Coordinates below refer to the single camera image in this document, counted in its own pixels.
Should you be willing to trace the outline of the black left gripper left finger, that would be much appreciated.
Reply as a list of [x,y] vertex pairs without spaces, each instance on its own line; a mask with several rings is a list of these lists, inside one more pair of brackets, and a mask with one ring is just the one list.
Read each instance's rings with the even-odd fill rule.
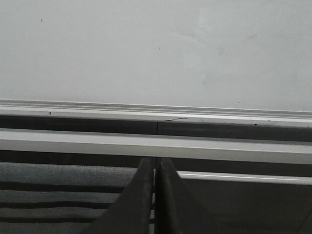
[[147,234],[153,197],[154,166],[142,159],[125,190],[110,208],[84,229],[85,234]]

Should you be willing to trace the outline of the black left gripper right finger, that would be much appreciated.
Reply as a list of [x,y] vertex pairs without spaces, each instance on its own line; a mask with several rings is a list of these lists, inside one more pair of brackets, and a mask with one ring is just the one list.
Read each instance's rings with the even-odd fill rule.
[[155,175],[156,234],[242,234],[215,217],[198,201],[178,175],[182,171],[203,171],[201,159],[158,157]]

